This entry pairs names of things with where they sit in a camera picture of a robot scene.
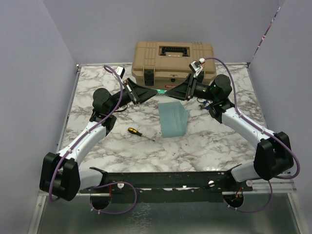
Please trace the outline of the green white glue stick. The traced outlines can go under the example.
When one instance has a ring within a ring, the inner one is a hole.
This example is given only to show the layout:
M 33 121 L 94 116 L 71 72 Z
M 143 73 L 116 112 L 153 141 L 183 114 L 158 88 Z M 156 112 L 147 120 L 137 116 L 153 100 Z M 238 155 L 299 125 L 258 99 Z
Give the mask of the green white glue stick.
M 165 95 L 166 90 L 157 90 L 158 95 Z

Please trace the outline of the teal envelope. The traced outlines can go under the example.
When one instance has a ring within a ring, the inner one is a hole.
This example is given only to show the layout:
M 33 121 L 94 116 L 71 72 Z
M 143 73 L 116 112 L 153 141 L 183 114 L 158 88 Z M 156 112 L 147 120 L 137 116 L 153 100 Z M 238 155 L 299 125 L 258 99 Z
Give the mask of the teal envelope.
M 189 113 L 181 102 L 159 103 L 158 111 L 163 138 L 181 137 L 186 134 Z

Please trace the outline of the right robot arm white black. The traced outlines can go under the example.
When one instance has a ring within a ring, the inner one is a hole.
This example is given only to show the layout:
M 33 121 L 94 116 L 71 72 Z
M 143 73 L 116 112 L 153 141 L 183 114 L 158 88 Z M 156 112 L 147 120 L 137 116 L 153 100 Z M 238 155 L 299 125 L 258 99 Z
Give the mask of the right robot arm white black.
M 270 180 L 293 167 L 294 161 L 289 152 L 288 135 L 268 130 L 236 110 L 228 98 L 231 92 L 231 81 L 226 75 L 218 75 L 211 85 L 205 85 L 189 74 L 182 84 L 166 91 L 165 95 L 179 100 L 201 98 L 210 101 L 210 116 L 235 130 L 255 148 L 253 162 L 232 168 L 231 175 L 224 178 L 225 187 L 234 191 L 246 180 Z

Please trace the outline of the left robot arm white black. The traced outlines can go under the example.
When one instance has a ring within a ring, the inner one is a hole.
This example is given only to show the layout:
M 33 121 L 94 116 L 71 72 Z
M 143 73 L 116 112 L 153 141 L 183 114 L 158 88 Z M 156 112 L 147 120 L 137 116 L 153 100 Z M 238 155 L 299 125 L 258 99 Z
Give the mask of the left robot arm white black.
M 93 112 L 85 129 L 64 149 L 56 154 L 48 153 L 42 164 L 39 188 L 49 194 L 52 201 L 59 198 L 70 201 L 83 189 L 96 192 L 106 190 L 105 172 L 91 168 L 79 170 L 79 166 L 91 149 L 113 129 L 116 117 L 113 112 L 130 102 L 142 104 L 157 94 L 157 90 L 137 85 L 129 78 L 121 84 L 121 91 L 111 95 L 105 88 L 93 93 Z

